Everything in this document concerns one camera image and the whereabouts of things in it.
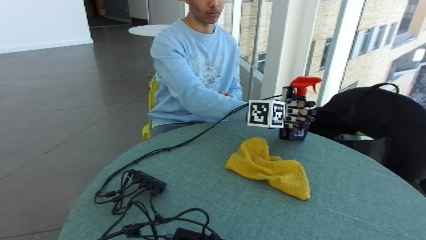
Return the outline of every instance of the yellow chair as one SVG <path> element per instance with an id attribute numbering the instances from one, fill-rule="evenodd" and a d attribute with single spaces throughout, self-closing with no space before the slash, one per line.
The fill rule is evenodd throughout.
<path id="1" fill-rule="evenodd" d="M 155 75 L 152 75 L 150 82 L 148 82 L 148 94 L 147 94 L 147 107 L 148 110 L 155 106 L 155 92 L 158 91 L 158 83 L 155 80 Z M 151 129 L 151 121 L 148 119 L 147 124 L 142 128 L 142 140 L 147 140 L 150 138 L 150 129 Z"/>

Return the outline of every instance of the sweatshirt sleeve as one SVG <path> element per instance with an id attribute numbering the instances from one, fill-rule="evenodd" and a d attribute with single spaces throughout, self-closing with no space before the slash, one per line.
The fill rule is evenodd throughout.
<path id="1" fill-rule="evenodd" d="M 239 52 L 236 47 L 236 59 L 239 59 Z M 242 100 L 242 87 L 239 85 L 239 62 L 235 61 L 235 73 L 228 87 L 228 93 L 234 96 L 235 99 Z"/>
<path id="2" fill-rule="evenodd" d="M 243 101 L 238 100 L 240 98 L 223 96 L 203 86 L 187 65 L 184 51 L 178 40 L 164 38 L 159 34 L 154 39 L 150 55 L 154 59 L 158 79 L 166 85 L 170 95 L 188 112 L 218 120 L 234 108 L 244 104 Z M 230 119 L 244 120 L 243 111 L 234 114 Z"/>

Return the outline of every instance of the round table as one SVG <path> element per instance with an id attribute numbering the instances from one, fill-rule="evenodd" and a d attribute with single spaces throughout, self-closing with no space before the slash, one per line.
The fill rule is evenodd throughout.
<path id="1" fill-rule="evenodd" d="M 129 29 L 129 33 L 138 35 L 138 36 L 146 36 L 146 37 L 155 37 L 158 33 L 162 31 L 170 25 L 143 25 L 143 26 L 136 26 L 131 27 Z"/>
<path id="2" fill-rule="evenodd" d="M 184 141 L 210 124 L 158 135 L 126 151 L 86 187 L 65 221 L 59 239 L 98 239 L 117 220 L 111 205 L 95 205 L 93 195 L 111 172 L 146 152 Z M 279 140 L 278 130 L 223 122 L 186 146 L 142 160 L 134 169 L 167 186 L 154 198 L 163 216 L 202 208 L 208 226 L 226 240 L 240 239 L 426 239 L 426 198 L 372 159 L 338 143 L 308 134 L 304 142 Z M 310 199 L 302 201 L 264 181 L 252 181 L 224 169 L 226 161 L 251 138 L 264 138 L 270 155 L 302 164 Z M 147 194 L 138 200 L 147 204 Z M 131 209 L 119 226 L 146 221 Z M 174 233 L 186 223 L 158 227 Z"/>

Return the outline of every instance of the doorway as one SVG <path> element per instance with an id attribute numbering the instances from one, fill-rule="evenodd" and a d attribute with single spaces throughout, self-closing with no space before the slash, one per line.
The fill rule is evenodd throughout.
<path id="1" fill-rule="evenodd" d="M 131 23 L 127 1 L 83 0 L 89 28 Z"/>

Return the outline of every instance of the tiled floor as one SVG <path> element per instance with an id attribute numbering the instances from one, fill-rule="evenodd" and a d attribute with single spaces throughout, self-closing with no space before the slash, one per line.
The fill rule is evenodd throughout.
<path id="1" fill-rule="evenodd" d="M 129 27 L 90 28 L 93 45 L 0 55 L 1 240 L 57 239 L 85 186 L 139 142 L 152 39 Z"/>

